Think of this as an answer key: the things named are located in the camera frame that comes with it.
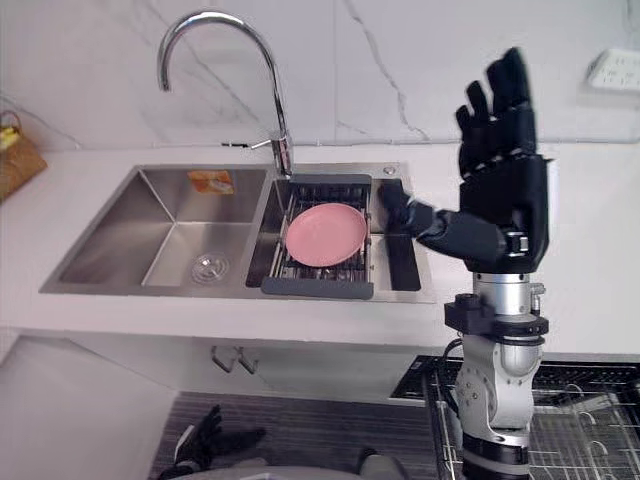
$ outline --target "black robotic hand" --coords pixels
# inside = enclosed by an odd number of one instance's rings
[[[480,83],[467,88],[473,112],[456,112],[460,211],[436,211],[398,184],[378,192],[394,226],[423,245],[461,258],[482,273],[534,272],[549,244],[547,162],[536,153],[534,112],[524,63],[516,48],[487,69],[490,109]]]
[[[158,480],[168,480],[208,470],[215,457],[239,453],[254,447],[266,435],[264,428],[246,432],[222,433],[220,406],[216,405],[178,441],[173,467]]]

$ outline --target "sink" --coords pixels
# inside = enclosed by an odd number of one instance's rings
[[[296,173],[364,173],[372,191],[385,176],[407,179],[399,164],[298,165]],[[232,192],[198,191],[190,172],[224,172]],[[135,167],[85,229],[41,291],[105,295],[281,298],[261,289],[274,271],[291,182],[269,165]],[[373,300],[433,302],[426,252],[415,249],[422,288],[394,291],[384,214],[370,198],[367,279]]]

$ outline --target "electrical outlet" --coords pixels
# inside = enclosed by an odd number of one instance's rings
[[[593,88],[640,92],[640,52],[605,50],[591,64],[587,83]]]

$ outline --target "cabinet door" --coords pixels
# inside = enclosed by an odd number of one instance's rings
[[[247,349],[274,395],[387,403],[414,354],[316,348]]]
[[[230,373],[211,359],[215,340],[120,334],[73,334],[75,343],[147,377],[180,391],[261,395],[269,388],[258,375],[250,375],[236,360]],[[224,364],[235,357],[235,348],[220,346]]]

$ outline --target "robotic arm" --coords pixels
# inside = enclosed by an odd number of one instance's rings
[[[473,293],[445,305],[445,323],[462,334],[464,363],[456,380],[463,435],[463,473],[472,480],[529,478],[531,384],[542,358],[541,284],[529,282],[549,244],[547,163],[536,153],[534,112],[517,49],[492,63],[489,108],[476,81],[467,88],[473,113],[456,112],[460,211],[435,210],[384,185],[378,194],[390,227],[464,260]],[[454,340],[447,352],[457,346]]]

